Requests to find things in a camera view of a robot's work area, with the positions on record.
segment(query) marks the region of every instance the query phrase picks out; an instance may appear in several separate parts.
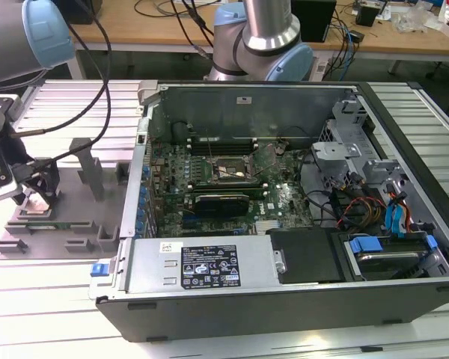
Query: power cord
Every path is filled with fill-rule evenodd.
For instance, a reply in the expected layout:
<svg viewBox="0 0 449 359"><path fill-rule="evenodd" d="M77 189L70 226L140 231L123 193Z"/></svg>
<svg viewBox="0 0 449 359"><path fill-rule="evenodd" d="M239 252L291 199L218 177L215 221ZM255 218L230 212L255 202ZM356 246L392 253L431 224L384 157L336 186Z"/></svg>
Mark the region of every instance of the power cord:
<svg viewBox="0 0 449 359"><path fill-rule="evenodd" d="M296 126L296 125L292 125L292 126L285 127L284 129L282 129L282 130L276 135L276 138L277 138L277 139L283 138L283 137L284 137L284 133L285 133L288 129L298 129L299 131L301 131L302 133L304 133L306 137L308 137L308 138L313 138L313 137L311 137L311 135L309 134L308 131L306 131L305 129L303 129L301 126Z"/></svg>
<svg viewBox="0 0 449 359"><path fill-rule="evenodd" d="M181 31L183 32L183 34L185 35L186 39L188 40L188 43L189 43L191 46L193 46L193 48L196 50L196 52L197 52L200 56L202 56L202 57L204 57L204 58L207 58L208 60L212 60L213 57L212 57L210 54L208 54L208 53L207 53L206 51L204 51L200 46L195 45L195 44L191 41L191 39L190 39L189 36L188 36L188 33L186 32L185 27L183 26L183 22L181 21L180 14L179 14L178 11L177 11L177 7L175 6L174 1L171 0L170 3L171 3L171 6L173 7L174 15L176 16L176 18L177 18L177 20L178 20L178 23L180 24Z"/></svg>
<svg viewBox="0 0 449 359"><path fill-rule="evenodd" d="M213 47L213 43L211 42L210 38L207 35L207 32L214 36L214 33L208 29L206 21L198 14L198 8L196 7L195 0L191 0L192 6L190 7L186 0L181 0L183 5L188 10L188 14L193 19L196 25L200 28L201 33L203 34L204 38L207 39L208 44Z"/></svg>
<svg viewBox="0 0 449 359"><path fill-rule="evenodd" d="M335 70L343 69L343 72L341 73L340 80L341 81L344 76L347 74L347 70L351 66L351 64L355 60L355 54L359 50L359 43L358 45L355 45L351 39L351 34L349 32L349 29L344 21L342 21L339 17L339 13L335 10L335 16L333 16L333 20L337 22L337 24L331 24L333 28L336 28L340 31L341 36L343 37L343 41L341 43L341 48L337 56L334 58L334 60L331 62L331 65L324 73L323 77L326 77L329 75L332 77L332 73Z"/></svg>
<svg viewBox="0 0 449 359"><path fill-rule="evenodd" d="M151 18L154 18L154 19L160 19L160 18L163 18L163 17L173 17L173 16L176 16L175 13L172 13L172 12L169 12L169 11L166 11L166 10L163 10L163 9L162 9L162 6L163 6L164 4L169 3L170 0L166 0L166 1L160 2L159 4L153 2L153 6L156 8L156 10L157 10L161 15L156 15L156 14L152 14L152 13L144 13L143 11L140 11L140 10L138 9L138 6L139 6L143 1L144 1L144 0L138 0L138 1L135 3L135 5L133 6L133 9L135 10L135 12L136 12L136 13L139 13L139 14L142 15L142 16L151 17ZM215 0L215 1L209 2L209 3L207 3L207 4L198 5L196 8L199 9L200 7L205 7L205 6L208 6L208 5L216 4L217 2L220 2L220 1L221 1L221 0ZM180 12L178 13L178 15L180 15L180 16L188 16L188 11L187 11L187 10L180 11Z"/></svg>
<svg viewBox="0 0 449 359"><path fill-rule="evenodd" d="M33 170L33 174L40 172L41 170L43 170L44 168L48 167L49 165L51 165L53 162L57 162L61 159L64 159L65 157L68 157L70 155L73 155L75 153L78 153L86 148L92 147L95 143L97 143L105 134L106 130L109 127L110 124L110 117L112 115L112 98L110 96L110 90L109 90L109 80L110 80L110 71L112 68L112 45L110 44L110 39L108 37L108 34L106 33L105 29L102 27L102 25L100 24L100 21L98 21L96 15L88 8L86 7L82 0L74 0L75 3L77 3L78 6L80 6L84 12L87 13L87 15L89 15L89 17L91 17L93 19L93 21L95 21L95 23L97 24L98 29L100 30L100 32L102 33L105 42L106 42L106 48L108 51L108 60L107 60L107 64L106 64L106 74L103 75L97 65L97 63L95 61L92 62L94 64L94 66L97 68L98 73L100 74L100 77L103 79L103 86L102 89L106 92L106 105L107 105L107 111L106 111L106 118L105 118L105 123L103 125L102 130L100 131L100 133L98 134L97 137L95 137L92 141L83 144L82 146L79 146L73 150L67 151L65 153L62 153L59 156L54 157L53 159L47 159L47 160L43 160L43 161L36 161L32 166L34 167ZM91 58L91 52L90 49L87 47L87 45L85 44L85 42L83 41L83 39L76 33L76 31L72 28L72 26L68 24L68 27L70 29L70 31L72 32L72 34L76 37L76 39L80 42L80 44L83 46L83 49L85 50L85 52L87 53L87 55ZM68 126L68 124L74 122L71 120L68 120L65 123L62 123L61 125L52 127L51 129L53 129L53 131L55 131L55 128L59 127L59 128L63 128L65 126Z"/></svg>

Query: desk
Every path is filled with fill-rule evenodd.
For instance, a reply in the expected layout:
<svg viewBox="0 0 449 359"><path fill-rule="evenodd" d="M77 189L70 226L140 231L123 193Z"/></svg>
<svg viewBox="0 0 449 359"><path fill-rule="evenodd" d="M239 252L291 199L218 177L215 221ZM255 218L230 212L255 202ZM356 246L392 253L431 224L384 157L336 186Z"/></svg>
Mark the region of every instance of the desk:
<svg viewBox="0 0 449 359"><path fill-rule="evenodd" d="M175 17L149 18L136 13L133 5L136 0L103 0L100 22L107 31L112 48L127 52L195 52L184 37ZM351 0L337 0L340 12ZM139 5L140 11L156 14L151 0ZM209 27L213 26L216 6L201 8L200 14ZM404 60L404 61L449 61L449 38L439 31L428 29L426 34L399 34L390 22L374 22L372 28L355 25L355 17L340 13L340 18L353 30L365 34L365 38L356 54L357 58ZM206 40L191 19L183 19L183 24L192 41L211 52ZM83 40L92 50L106 50L103 36L95 25L75 25ZM326 65L337 54L341 38L337 30L332 29L326 42L310 43L315 53L315 62L311 71L311 81L321 81ZM79 57L69 63L74 79L83 79L84 72Z"/></svg>

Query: blue release tab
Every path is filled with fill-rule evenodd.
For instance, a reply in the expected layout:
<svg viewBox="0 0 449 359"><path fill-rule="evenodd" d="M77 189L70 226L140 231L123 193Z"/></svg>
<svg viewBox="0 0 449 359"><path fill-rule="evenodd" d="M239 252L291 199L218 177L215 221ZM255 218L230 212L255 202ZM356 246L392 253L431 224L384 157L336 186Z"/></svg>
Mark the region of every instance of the blue release tab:
<svg viewBox="0 0 449 359"><path fill-rule="evenodd" d="M138 233L143 232L143 229L144 229L144 224L143 224L143 222L142 222L142 221L136 221L136 222L135 222L135 229L136 229L136 231L137 231Z"/></svg>
<svg viewBox="0 0 449 359"><path fill-rule="evenodd" d="M375 236L355 237L349 244L353 253L382 251L381 242Z"/></svg>
<svg viewBox="0 0 449 359"><path fill-rule="evenodd" d="M91 267L90 276L91 277L108 277L110 274L108 273L109 264L104 263L95 263Z"/></svg>
<svg viewBox="0 0 449 359"><path fill-rule="evenodd" d="M148 166L143 167L143 176L148 177L150 175L150 168Z"/></svg>
<svg viewBox="0 0 449 359"><path fill-rule="evenodd" d="M427 240L427 244L429 245L429 247L430 247L431 249L436 249L436 248L437 248L437 241L436 241L436 239L434 238L434 236L428 235L428 236L426 237L426 240Z"/></svg>

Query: light blue joint cover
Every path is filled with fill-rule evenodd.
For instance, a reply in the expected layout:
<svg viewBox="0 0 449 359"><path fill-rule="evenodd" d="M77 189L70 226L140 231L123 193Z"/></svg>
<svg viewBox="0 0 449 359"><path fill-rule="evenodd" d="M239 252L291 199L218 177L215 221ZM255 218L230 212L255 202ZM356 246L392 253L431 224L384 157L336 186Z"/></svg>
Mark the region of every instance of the light blue joint cover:
<svg viewBox="0 0 449 359"><path fill-rule="evenodd" d="M43 68L50 70L75 56L67 24L51 0L25 0L22 20L31 50Z"/></svg>
<svg viewBox="0 0 449 359"><path fill-rule="evenodd" d="M215 13L215 26L234 24L246 21L245 5L242 2L231 2L218 7Z"/></svg>
<svg viewBox="0 0 449 359"><path fill-rule="evenodd" d="M313 50L299 43L280 58L269 71L266 81L301 81L313 63Z"/></svg>

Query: blue drive bracket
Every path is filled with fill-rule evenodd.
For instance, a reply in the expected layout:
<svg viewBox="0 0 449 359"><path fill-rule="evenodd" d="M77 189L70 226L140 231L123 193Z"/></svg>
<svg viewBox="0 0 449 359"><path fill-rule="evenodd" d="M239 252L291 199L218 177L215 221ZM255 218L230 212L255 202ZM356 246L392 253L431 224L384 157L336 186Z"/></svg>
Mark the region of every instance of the blue drive bracket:
<svg viewBox="0 0 449 359"><path fill-rule="evenodd" d="M405 233L400 231L400 220L402 215L403 208L391 200L386 209L385 226L388 230L391 230L393 234L397 234L399 238L404 238L405 235Z"/></svg>
<svg viewBox="0 0 449 359"><path fill-rule="evenodd" d="M354 254L362 252L381 252L382 246L379 239L375 236L355 237L349 241Z"/></svg>

